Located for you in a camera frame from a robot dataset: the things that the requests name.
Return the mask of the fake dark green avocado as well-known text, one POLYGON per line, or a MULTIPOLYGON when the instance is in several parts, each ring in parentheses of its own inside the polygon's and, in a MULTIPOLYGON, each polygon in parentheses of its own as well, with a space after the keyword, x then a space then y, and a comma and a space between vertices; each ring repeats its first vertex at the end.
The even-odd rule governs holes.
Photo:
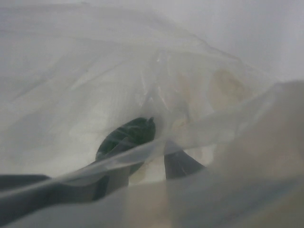
POLYGON ((138 117, 116 128, 105 137, 99 146, 95 160, 99 161, 106 157, 119 143, 128 138, 131 148, 149 143, 154 140, 156 125, 154 118, 138 117))

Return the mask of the clear polka dot zip bag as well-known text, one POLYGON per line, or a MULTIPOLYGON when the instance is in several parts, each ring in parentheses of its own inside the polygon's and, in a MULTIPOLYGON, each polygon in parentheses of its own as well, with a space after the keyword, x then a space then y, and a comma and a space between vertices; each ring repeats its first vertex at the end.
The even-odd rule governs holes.
POLYGON ((183 9, 202 12, 206 40, 139 1, 0 3, 0 176, 48 185, 130 167, 102 199, 1 227, 303 227, 303 1, 183 9), (138 117, 154 118, 154 140, 96 161, 138 117), (205 168, 167 180, 167 141, 205 168))

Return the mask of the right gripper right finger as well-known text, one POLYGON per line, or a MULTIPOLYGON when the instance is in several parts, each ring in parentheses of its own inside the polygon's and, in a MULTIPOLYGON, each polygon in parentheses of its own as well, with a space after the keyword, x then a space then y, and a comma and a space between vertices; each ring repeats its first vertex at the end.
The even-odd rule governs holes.
POLYGON ((205 168, 173 141, 165 144, 164 167, 167 180, 183 178, 205 168))

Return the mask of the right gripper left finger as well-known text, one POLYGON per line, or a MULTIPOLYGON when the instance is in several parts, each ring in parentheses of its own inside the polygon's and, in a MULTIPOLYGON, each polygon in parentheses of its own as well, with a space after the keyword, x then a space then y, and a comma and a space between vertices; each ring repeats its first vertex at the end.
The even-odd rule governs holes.
POLYGON ((59 204, 90 203, 128 186, 130 167, 61 182, 46 175, 1 175, 0 221, 11 223, 37 210, 59 204))

